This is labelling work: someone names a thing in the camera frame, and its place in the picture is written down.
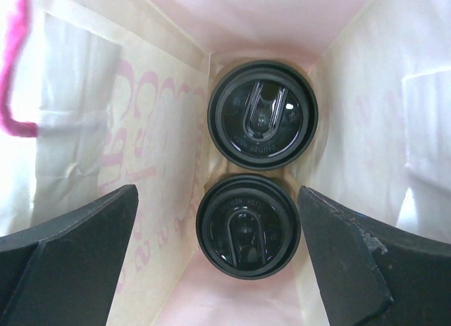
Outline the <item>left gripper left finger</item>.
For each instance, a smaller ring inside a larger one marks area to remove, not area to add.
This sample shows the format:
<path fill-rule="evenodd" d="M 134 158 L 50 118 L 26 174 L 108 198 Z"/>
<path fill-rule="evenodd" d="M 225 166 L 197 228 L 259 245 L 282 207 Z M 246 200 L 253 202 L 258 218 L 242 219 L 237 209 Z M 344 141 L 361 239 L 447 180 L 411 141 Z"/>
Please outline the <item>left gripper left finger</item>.
<path fill-rule="evenodd" d="M 105 325 L 138 207 L 133 184 L 1 238 L 2 325 Z"/>

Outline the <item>paper bag with pink handles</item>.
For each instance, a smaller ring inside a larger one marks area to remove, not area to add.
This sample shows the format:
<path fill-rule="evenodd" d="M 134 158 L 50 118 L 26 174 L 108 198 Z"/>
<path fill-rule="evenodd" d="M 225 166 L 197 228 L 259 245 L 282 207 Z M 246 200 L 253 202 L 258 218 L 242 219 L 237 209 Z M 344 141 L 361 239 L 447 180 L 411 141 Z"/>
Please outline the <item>paper bag with pink handles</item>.
<path fill-rule="evenodd" d="M 450 245 L 450 0 L 1 0 L 28 4 L 1 134 L 1 233 L 126 183 L 140 206 L 110 325 L 328 325 L 303 237 L 264 280 L 221 274 L 194 214 L 236 168 L 209 136 L 217 81 L 251 59 L 298 69 L 319 106 L 307 150 L 279 171 L 386 227 Z"/>

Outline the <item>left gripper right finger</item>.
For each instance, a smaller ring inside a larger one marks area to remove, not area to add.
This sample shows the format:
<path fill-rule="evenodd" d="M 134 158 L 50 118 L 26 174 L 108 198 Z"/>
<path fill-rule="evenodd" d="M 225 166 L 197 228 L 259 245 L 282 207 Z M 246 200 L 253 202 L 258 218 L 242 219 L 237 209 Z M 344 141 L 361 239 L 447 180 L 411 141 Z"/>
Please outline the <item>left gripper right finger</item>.
<path fill-rule="evenodd" d="M 450 245 L 301 187 L 307 248 L 330 325 L 449 325 Z"/>

